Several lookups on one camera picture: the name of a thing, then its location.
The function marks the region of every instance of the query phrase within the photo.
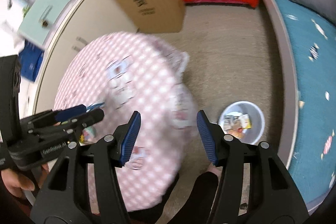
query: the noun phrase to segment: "wooden floor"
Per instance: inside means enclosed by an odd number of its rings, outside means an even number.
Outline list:
[[[232,102],[257,104],[265,116],[261,140],[277,149],[283,116],[283,80],[275,34],[263,3],[194,5],[186,9],[183,30],[160,34],[190,55],[184,82],[211,122]],[[186,151],[180,179],[157,223],[167,223],[187,200],[194,181],[209,165],[200,137]],[[248,177],[243,186],[247,202]]]

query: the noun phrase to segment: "trash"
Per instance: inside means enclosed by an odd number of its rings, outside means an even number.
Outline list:
[[[241,139],[244,137],[246,129],[251,128],[251,122],[248,114],[240,112],[231,112],[224,117],[224,133]]]

